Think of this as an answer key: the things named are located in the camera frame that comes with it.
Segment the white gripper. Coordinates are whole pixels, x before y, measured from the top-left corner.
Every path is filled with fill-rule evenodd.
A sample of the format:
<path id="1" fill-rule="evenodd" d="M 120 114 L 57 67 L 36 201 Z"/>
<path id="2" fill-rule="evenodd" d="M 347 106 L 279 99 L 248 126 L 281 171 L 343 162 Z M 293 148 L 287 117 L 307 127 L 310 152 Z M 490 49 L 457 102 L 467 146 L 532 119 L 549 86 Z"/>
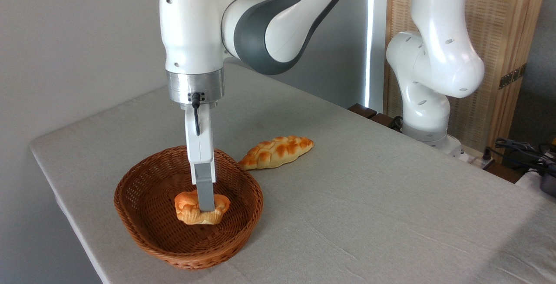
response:
<path id="1" fill-rule="evenodd" d="M 191 104 L 182 104 L 181 108 L 185 111 L 187 157 L 200 211 L 214 211 L 215 161 L 201 163 L 192 159 L 214 157 L 210 104 L 201 104 L 198 109 L 194 109 Z"/>

